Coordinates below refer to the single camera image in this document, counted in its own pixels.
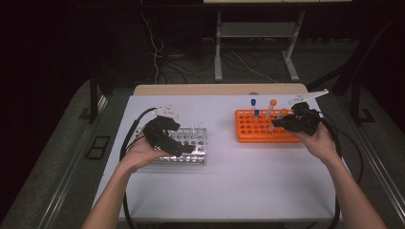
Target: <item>gray floor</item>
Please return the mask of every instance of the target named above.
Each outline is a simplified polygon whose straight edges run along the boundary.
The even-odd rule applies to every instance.
[[[308,84],[313,80],[336,69],[352,55],[356,41],[320,41],[298,42],[292,60],[300,76],[300,82]],[[287,47],[285,40],[267,40],[260,44],[241,45],[239,43],[223,43],[223,83],[291,83],[288,72],[281,58],[281,50]],[[206,40],[206,55],[201,58],[184,59],[181,51],[169,51],[168,66],[161,67],[159,83],[206,83],[214,81],[212,41]],[[242,58],[250,68],[242,64]],[[319,87],[319,90],[331,89],[334,80]],[[96,122],[89,125],[86,109],[90,106],[89,84],[84,84],[72,98],[64,116],[55,129],[41,157],[1,228],[79,228],[89,213],[94,201],[97,185],[102,177],[104,166],[113,146],[114,138],[124,112],[128,97],[133,88],[116,88],[112,96],[100,102],[100,115]],[[360,183],[378,213],[389,228],[404,228],[383,185],[367,160],[367,146],[361,139],[365,135],[372,150],[376,152],[385,168],[391,175],[400,193],[405,193],[404,162],[405,135],[395,126],[390,117],[375,102],[373,96],[362,89],[360,107],[368,109],[375,122],[364,123],[360,128],[353,125],[348,118],[350,93],[345,96],[327,94],[317,99],[321,110],[330,115],[339,129],[350,135],[362,149],[365,161],[363,179]],[[110,136],[108,149],[103,159],[85,159],[91,143],[98,135]],[[352,144],[341,135],[343,155],[352,174],[359,173],[359,157]],[[327,228],[329,222],[318,222],[311,228]],[[166,228],[180,228],[179,225],[166,225]],[[285,224],[250,223],[224,225],[216,228],[308,228],[310,222],[289,222]],[[154,228],[155,225],[143,225]],[[128,228],[125,221],[118,228]]]

